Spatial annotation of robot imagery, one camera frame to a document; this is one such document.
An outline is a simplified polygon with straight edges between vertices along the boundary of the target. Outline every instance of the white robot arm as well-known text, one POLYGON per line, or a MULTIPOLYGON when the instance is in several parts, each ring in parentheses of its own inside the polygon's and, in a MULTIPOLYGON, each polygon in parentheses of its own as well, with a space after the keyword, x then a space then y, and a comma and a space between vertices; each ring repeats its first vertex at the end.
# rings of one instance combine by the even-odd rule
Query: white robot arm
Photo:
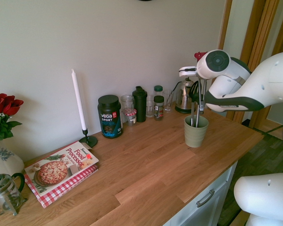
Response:
MULTIPOLYGON (((251 74, 239 60, 213 50, 197 63, 196 75, 216 78, 205 102, 217 112, 257 111, 283 102, 283 53, 263 61, 251 74)), ((241 177, 234 195, 241 209, 251 213, 246 226, 283 226, 283 173, 241 177)))
POLYGON ((217 112, 258 111, 283 102, 283 53, 263 61, 250 74, 241 61, 213 50, 197 63, 196 74, 205 80, 216 78, 205 103, 217 112))

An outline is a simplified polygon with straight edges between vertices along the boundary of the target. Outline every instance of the candle holder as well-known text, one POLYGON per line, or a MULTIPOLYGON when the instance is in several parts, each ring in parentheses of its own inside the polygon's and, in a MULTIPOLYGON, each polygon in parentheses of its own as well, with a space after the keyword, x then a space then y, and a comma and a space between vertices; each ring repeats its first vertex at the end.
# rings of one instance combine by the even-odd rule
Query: candle holder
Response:
POLYGON ((83 137, 82 139, 80 139, 79 141, 81 143, 86 143, 89 147, 93 147, 97 144, 98 140, 96 137, 93 136, 87 136, 88 134, 88 129, 86 130, 82 130, 83 134, 85 135, 85 137, 83 137))

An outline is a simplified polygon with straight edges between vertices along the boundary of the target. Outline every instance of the kitchen counter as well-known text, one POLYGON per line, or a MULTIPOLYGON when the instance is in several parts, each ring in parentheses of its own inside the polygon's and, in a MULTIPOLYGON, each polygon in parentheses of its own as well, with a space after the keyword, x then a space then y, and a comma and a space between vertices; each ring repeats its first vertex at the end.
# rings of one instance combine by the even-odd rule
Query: kitchen counter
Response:
POLYGON ((124 126, 115 139, 95 134, 98 172, 45 209, 25 185, 28 201, 17 216, 1 215, 0 226, 163 225, 263 137, 205 110, 206 136, 201 147, 190 148, 184 142, 186 116, 172 109, 162 121, 124 126))

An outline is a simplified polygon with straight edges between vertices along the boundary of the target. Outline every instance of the white candle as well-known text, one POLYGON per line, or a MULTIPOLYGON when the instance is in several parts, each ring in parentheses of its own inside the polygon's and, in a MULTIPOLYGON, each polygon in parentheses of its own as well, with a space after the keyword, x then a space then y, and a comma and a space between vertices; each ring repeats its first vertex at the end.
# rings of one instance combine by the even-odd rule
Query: white candle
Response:
POLYGON ((74 82, 74 87, 75 87, 75 96, 76 96, 76 101, 77 101, 77 106, 79 108, 79 113, 80 113, 80 118, 81 118, 81 124, 82 124, 82 129, 87 130, 86 124, 85 124, 85 118, 84 118, 84 112, 83 112, 83 107, 82 107, 82 101, 81 101, 81 95, 80 95, 80 90, 79 90, 79 85, 77 83, 77 78, 76 78, 76 73, 72 69, 72 80, 74 82))

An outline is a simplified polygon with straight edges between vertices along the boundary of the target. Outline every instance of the book cover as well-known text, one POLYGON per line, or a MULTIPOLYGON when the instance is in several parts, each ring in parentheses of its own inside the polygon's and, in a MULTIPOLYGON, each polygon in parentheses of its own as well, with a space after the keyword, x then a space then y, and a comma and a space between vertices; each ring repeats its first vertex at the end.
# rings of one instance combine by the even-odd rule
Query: book cover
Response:
POLYGON ((88 167, 82 171, 80 171, 77 175, 72 177, 71 179, 67 180, 63 184, 59 185, 58 187, 54 188, 50 192, 40 196, 29 179, 28 175, 25 174, 25 182, 27 183, 28 187, 31 189, 33 194, 36 196, 39 203, 42 205, 43 208, 48 207, 50 204, 52 204, 54 201, 56 201, 58 198, 62 197, 65 193, 70 191, 72 188, 77 186, 79 183, 90 177, 92 174, 94 174, 96 171, 98 171, 97 165, 92 165, 91 167, 88 167))
POLYGON ((98 161, 77 141, 26 167, 26 178, 32 182, 38 195, 42 196, 98 161))

